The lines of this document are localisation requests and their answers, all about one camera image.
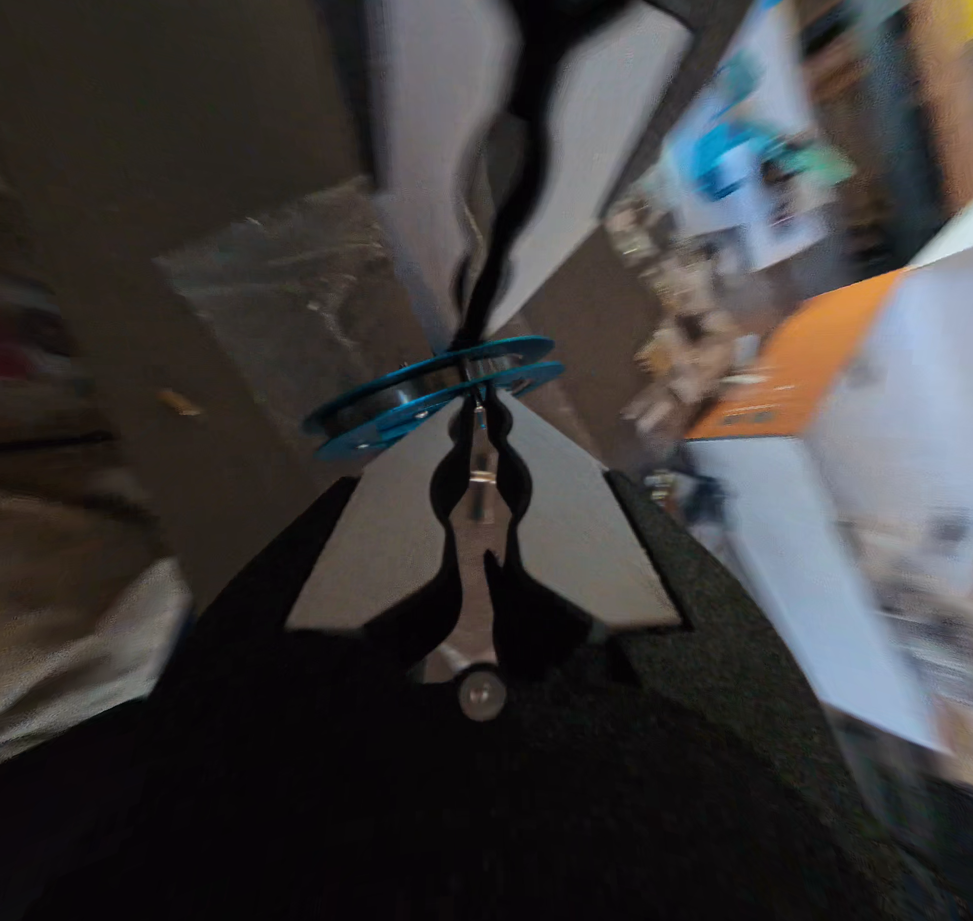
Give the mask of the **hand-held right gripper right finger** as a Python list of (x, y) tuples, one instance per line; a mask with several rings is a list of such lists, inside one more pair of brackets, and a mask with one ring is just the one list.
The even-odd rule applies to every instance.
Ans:
[(527, 475), (514, 518), (528, 576), (606, 630), (677, 627), (680, 613), (588, 451), (508, 393), (505, 444)]

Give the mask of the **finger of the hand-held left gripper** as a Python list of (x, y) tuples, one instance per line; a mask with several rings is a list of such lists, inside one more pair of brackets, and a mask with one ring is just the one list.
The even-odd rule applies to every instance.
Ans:
[(567, 57), (548, 118), (548, 176), (513, 245), (488, 333), (516, 315), (594, 231), (689, 42), (675, 18), (634, 1)]
[(516, 31), (505, 0), (366, 0), (366, 14), (373, 201), (422, 330), (448, 345), (456, 274), (478, 236), (472, 174)]

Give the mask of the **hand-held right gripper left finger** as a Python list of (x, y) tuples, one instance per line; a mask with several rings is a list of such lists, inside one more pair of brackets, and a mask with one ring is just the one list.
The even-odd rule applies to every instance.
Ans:
[(364, 469), (286, 620), (362, 633), (431, 584), (468, 488), (468, 402), (458, 398)]

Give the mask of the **blue round turntable assembly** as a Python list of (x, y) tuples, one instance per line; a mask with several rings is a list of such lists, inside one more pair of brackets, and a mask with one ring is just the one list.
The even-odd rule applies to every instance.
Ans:
[(332, 461), (382, 451), (456, 400), (481, 400), (488, 389), (520, 398), (558, 378), (553, 339), (492, 340), (397, 368), (314, 410), (302, 428), (320, 439), (315, 453)]

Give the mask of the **white foam sheet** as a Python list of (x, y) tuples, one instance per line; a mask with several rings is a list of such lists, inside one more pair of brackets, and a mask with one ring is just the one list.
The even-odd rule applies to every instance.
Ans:
[(777, 135), (814, 136), (830, 145), (812, 110), (793, 0), (755, 0), (663, 142), (664, 188), (683, 235), (734, 231), (753, 268), (821, 240), (821, 210), (839, 185), (773, 175), (761, 157)]

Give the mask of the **pile of small hardware bags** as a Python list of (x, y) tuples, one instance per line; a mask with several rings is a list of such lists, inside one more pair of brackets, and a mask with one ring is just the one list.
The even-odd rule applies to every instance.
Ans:
[(633, 356), (648, 387), (623, 409), (642, 441), (678, 441), (708, 404), (762, 381), (762, 343), (734, 302), (749, 262), (734, 231), (683, 235), (657, 193), (636, 185), (609, 211), (605, 229), (661, 316)]

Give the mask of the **teal oval plate with servo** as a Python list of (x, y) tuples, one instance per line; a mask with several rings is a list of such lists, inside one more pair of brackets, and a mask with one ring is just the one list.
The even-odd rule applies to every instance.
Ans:
[(803, 176), (825, 187), (841, 185), (857, 174), (850, 160), (814, 136), (772, 137), (762, 149), (761, 165), (785, 181)]

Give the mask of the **clear plastic bag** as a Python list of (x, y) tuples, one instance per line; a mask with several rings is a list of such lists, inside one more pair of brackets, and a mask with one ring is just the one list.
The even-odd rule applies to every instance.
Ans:
[(414, 366), (432, 351), (362, 176), (225, 226), (158, 260), (169, 284), (230, 356), (261, 417), (321, 486), (338, 477), (417, 487), (459, 401), (390, 452), (314, 460), (313, 409)]

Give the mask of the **orange white cardboard box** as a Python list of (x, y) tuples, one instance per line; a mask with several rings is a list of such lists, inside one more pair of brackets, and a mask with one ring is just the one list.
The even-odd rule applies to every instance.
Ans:
[(747, 587), (823, 703), (971, 780), (972, 209), (805, 302), (691, 429)]

